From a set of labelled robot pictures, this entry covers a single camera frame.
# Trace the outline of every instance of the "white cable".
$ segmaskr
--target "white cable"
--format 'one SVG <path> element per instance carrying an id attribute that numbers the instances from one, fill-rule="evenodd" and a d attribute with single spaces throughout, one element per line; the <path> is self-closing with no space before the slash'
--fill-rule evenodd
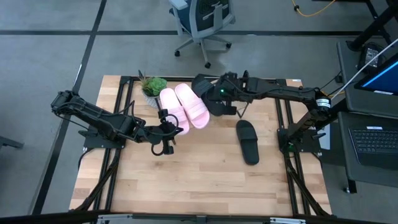
<path id="1" fill-rule="evenodd" d="M 343 91 L 353 80 L 355 77 L 357 77 L 362 70 L 364 70 L 370 63 L 372 63 L 376 58 L 378 58 L 381 54 L 383 54 L 387 49 L 389 49 L 391 46 L 393 46 L 396 42 L 398 42 L 398 39 L 396 39 L 395 41 L 393 41 L 393 43 L 391 43 L 390 45 L 388 45 L 385 49 L 383 49 L 380 53 L 378 53 L 374 58 L 372 58 L 372 60 L 370 60 L 365 66 L 363 66 L 361 69 L 359 69 L 359 71 L 354 75 L 353 78 L 351 78 L 335 95 L 334 97 L 331 98 L 331 100 L 333 100 L 341 91 Z"/>

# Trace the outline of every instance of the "plant pot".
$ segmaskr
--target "plant pot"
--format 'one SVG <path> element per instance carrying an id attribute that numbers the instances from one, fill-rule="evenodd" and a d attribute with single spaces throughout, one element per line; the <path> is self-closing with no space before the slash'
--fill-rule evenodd
<path id="1" fill-rule="evenodd" d="M 142 94 L 144 95 L 145 100 L 149 106 L 158 109 L 156 99 L 160 101 L 159 96 L 147 96 L 144 91 L 142 91 Z"/>

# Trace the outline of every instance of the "green plant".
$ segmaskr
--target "green plant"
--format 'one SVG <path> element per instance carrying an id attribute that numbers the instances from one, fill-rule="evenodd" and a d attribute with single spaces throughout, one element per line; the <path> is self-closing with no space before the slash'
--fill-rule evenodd
<path id="1" fill-rule="evenodd" d="M 159 77 L 142 77 L 142 90 L 147 96 L 159 96 L 160 91 L 166 88 L 167 81 Z"/>

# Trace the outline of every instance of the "wooden tabletop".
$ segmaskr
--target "wooden tabletop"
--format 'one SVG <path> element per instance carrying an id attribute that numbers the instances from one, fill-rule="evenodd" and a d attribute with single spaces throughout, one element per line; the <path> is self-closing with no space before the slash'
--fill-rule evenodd
<path id="1" fill-rule="evenodd" d="M 113 111 L 119 81 L 120 76 L 104 76 L 96 103 L 98 106 Z M 179 83 L 168 82 L 167 86 L 173 88 Z M 287 80 L 287 84 L 300 86 L 301 81 Z M 159 125 L 157 110 L 146 104 L 139 82 L 134 82 L 132 99 L 136 101 L 135 116 L 146 120 L 147 125 Z M 234 105 L 244 107 L 242 103 Z M 294 121 L 298 121 L 307 109 L 301 103 L 291 102 L 291 105 Z M 282 111 L 287 125 L 284 103 Z M 286 169 L 277 143 L 276 129 L 279 124 L 275 100 L 254 101 L 243 119 L 253 124 L 258 136 L 260 162 L 254 166 L 244 163 L 236 136 L 237 115 L 211 116 L 205 129 L 191 126 L 188 134 L 175 138 L 177 145 L 172 155 L 157 157 L 152 155 L 149 143 L 127 141 L 121 154 L 111 210 L 130 213 L 291 215 Z M 155 151 L 161 151 L 161 144 L 155 147 Z M 83 158 L 70 208 L 79 206 L 97 184 L 103 155 L 104 149 L 95 149 Z M 300 155 L 307 188 L 322 208 L 330 212 L 319 161 L 311 154 Z M 100 208 L 104 207 L 107 188 L 104 188 Z M 296 187 L 299 210 L 302 212 L 299 192 Z"/>

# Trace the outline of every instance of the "desk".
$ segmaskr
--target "desk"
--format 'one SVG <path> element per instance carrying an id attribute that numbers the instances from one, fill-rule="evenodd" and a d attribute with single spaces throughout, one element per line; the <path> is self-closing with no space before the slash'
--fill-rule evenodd
<path id="1" fill-rule="evenodd" d="M 348 128 L 350 126 L 356 125 L 398 126 L 398 120 L 340 112 L 338 113 L 338 121 L 340 125 L 341 141 L 346 158 L 347 177 L 350 180 L 398 187 L 398 170 L 386 170 L 377 167 L 363 166 L 358 162 L 355 149 L 348 132 Z"/>
<path id="2" fill-rule="evenodd" d="M 359 55 L 361 52 L 353 52 L 350 50 L 345 41 L 337 43 L 337 51 L 343 81 L 344 83 L 347 83 L 358 72 L 356 65 L 359 62 Z M 365 74 L 359 74 L 353 81 L 360 81 L 364 77 Z M 355 89 L 354 86 L 355 84 L 353 83 L 347 86 L 345 90 L 346 100 L 344 101 L 346 101 L 348 110 L 360 113 L 397 117 L 397 96 L 358 90 Z"/>
<path id="3" fill-rule="evenodd" d="M 97 106 L 113 110 L 120 78 L 104 76 Z M 179 83 L 168 82 L 167 86 L 173 88 Z M 300 86 L 301 82 L 287 80 L 287 84 Z M 145 102 L 139 82 L 134 82 L 132 99 L 136 101 L 135 116 L 146 120 L 147 125 L 159 124 L 157 110 Z M 294 121 L 307 112 L 301 103 L 291 102 L 291 107 Z M 287 121 L 284 107 L 282 111 Z M 243 118 L 253 124 L 259 138 L 260 163 L 255 166 L 244 163 L 235 130 L 238 116 L 211 116 L 205 129 L 191 127 L 187 135 L 176 137 L 174 154 L 168 156 L 152 155 L 149 143 L 127 141 L 121 153 L 111 211 L 291 216 L 286 169 L 277 143 L 279 124 L 275 100 L 254 101 Z M 83 158 L 70 208 L 79 206 L 97 184 L 103 154 L 104 149 L 95 149 Z M 330 213 L 319 161 L 307 153 L 301 153 L 301 161 L 307 188 Z M 104 208 L 106 192 L 107 187 L 103 190 L 100 208 Z M 302 212 L 298 188 L 296 195 Z"/>

